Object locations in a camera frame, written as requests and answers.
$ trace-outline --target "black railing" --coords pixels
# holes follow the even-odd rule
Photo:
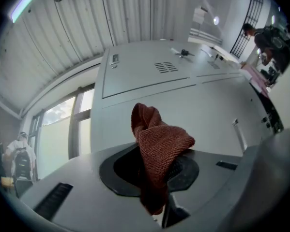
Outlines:
[[[263,5],[263,0],[250,0],[244,23],[249,23],[253,27],[255,27],[261,13],[262,5]],[[243,29],[241,29],[230,53],[232,53],[233,55],[239,58],[242,55],[244,49],[246,48],[246,45],[248,44],[249,39],[250,39],[250,36],[245,36]]]

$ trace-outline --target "vent grille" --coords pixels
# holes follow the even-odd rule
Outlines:
[[[209,63],[214,69],[220,69],[220,67],[213,61],[207,61],[207,63]]]
[[[35,212],[47,220],[51,220],[73,186],[58,183],[56,187],[39,203]]]
[[[155,63],[155,67],[160,73],[176,72],[178,69],[171,62]]]

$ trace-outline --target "towel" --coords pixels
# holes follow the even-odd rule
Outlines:
[[[164,123],[156,108],[141,103],[134,106],[131,122],[143,159],[138,173],[140,200],[149,213],[158,215],[167,201],[165,176],[168,169],[195,140],[184,129]]]

